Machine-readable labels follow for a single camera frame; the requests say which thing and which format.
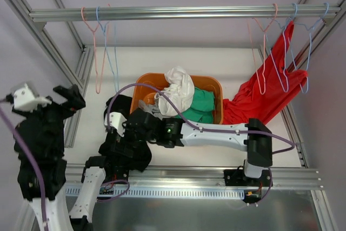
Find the grey tank top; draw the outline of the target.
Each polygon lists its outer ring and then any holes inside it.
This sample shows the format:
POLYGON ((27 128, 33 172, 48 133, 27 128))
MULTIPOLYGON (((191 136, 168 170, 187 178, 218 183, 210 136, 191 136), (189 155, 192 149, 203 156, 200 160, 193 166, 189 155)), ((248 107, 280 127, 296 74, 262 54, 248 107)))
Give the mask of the grey tank top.
POLYGON ((150 113, 152 116, 162 120, 164 116, 161 114, 158 104, 146 104, 143 100, 138 101, 138 107, 141 108, 144 112, 150 113))

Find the black tank top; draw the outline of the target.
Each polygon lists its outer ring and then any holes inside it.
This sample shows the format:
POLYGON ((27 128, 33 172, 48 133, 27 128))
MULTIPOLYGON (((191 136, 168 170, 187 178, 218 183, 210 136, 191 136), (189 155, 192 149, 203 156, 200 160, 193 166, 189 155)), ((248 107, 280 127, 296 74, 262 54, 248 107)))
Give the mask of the black tank top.
MULTIPOLYGON (((119 95, 114 103, 111 103, 111 99, 109 99, 106 106, 111 107, 111 112, 119 112, 125 118, 128 118, 131 103, 131 97, 119 95)), ((151 150, 146 142, 139 141, 136 144, 130 144, 122 139, 116 130, 107 133, 105 141, 101 144, 98 152, 109 158, 115 166, 140 172, 147 168, 152 159, 151 150)))

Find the white tank top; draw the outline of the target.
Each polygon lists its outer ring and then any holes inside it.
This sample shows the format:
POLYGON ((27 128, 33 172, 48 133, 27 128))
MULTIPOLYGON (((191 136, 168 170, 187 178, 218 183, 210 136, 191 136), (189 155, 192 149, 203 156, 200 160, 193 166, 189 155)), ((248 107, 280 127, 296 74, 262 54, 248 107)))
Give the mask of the white tank top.
MULTIPOLYGON (((169 83, 169 86, 161 90, 161 92, 173 103, 180 113, 188 110, 195 93, 195 86, 191 76, 182 67, 176 66, 166 72, 164 78, 169 83)), ((154 99, 162 116, 174 117, 178 115, 178 112, 163 95, 155 93, 154 99)))

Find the green tank top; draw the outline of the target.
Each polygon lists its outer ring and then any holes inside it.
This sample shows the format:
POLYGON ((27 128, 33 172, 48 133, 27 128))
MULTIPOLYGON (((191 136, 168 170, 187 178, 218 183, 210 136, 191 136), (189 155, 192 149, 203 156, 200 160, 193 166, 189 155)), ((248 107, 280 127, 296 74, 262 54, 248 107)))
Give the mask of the green tank top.
POLYGON ((214 93, 195 87, 192 104, 182 115, 196 123, 212 124, 214 122, 213 111, 215 110, 214 93))

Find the red tank top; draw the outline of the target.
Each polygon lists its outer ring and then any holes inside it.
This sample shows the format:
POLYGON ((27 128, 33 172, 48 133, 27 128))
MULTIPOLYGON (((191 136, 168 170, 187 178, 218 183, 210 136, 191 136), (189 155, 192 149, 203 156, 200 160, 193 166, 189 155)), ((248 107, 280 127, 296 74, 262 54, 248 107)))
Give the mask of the red tank top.
POLYGON ((240 86, 232 100, 223 100, 223 124, 247 123, 250 118, 267 124, 301 92, 299 84, 305 86, 308 72, 289 72, 285 67, 294 28, 294 22, 289 22, 264 64, 240 86))

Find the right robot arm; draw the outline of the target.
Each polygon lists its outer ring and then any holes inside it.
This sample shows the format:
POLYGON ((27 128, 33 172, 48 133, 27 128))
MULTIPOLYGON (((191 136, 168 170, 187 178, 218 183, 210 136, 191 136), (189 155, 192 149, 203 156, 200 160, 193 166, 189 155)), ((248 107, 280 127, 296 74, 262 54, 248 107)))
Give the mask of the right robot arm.
POLYGON ((193 123, 181 118, 159 119, 137 108, 124 117, 120 112, 104 116, 109 133, 116 133, 115 150, 131 157, 140 142, 165 148, 217 146, 236 149, 247 154, 240 169, 226 173, 229 186, 264 186, 272 166, 271 131, 258 119, 248 123, 221 125, 193 123))

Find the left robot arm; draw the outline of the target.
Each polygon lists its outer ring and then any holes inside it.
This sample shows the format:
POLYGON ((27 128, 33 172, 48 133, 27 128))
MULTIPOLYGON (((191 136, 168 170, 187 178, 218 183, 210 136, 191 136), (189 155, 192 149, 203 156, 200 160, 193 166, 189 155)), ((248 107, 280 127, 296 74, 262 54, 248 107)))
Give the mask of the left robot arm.
POLYGON ((112 169, 102 156, 86 161, 82 187, 71 210, 66 205, 67 162, 64 157, 64 121, 85 107, 77 85, 53 91, 66 99, 58 104, 41 96, 31 83, 12 89, 12 112, 23 116, 14 133, 14 150, 21 162, 17 181, 39 222, 40 230, 92 230, 92 215, 102 183, 112 169))

